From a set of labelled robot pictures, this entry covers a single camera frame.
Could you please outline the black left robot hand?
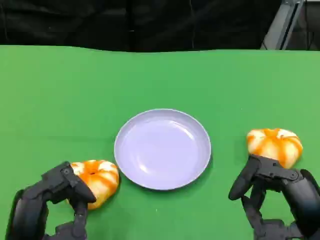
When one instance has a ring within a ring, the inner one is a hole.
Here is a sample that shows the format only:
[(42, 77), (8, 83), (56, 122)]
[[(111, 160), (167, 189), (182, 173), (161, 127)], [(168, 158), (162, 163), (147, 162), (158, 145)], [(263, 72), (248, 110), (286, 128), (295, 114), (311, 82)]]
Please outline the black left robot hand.
[[(74, 219), (58, 225), (54, 235), (45, 233), (48, 202), (68, 200)], [(85, 240), (88, 204), (96, 197), (86, 183), (75, 175), (67, 161), (42, 174), (41, 180), (19, 190), (13, 199), (5, 239), (7, 240)]]

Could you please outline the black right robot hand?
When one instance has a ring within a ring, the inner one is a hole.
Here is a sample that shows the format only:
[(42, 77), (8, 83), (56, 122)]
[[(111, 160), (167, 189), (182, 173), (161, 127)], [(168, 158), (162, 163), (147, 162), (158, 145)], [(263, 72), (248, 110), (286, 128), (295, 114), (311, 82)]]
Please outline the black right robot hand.
[[(267, 191), (282, 193), (294, 222), (263, 219), (260, 208)], [(228, 198), (240, 199), (255, 240), (318, 240), (320, 187), (306, 169), (287, 169), (271, 158), (251, 154), (234, 181)]]

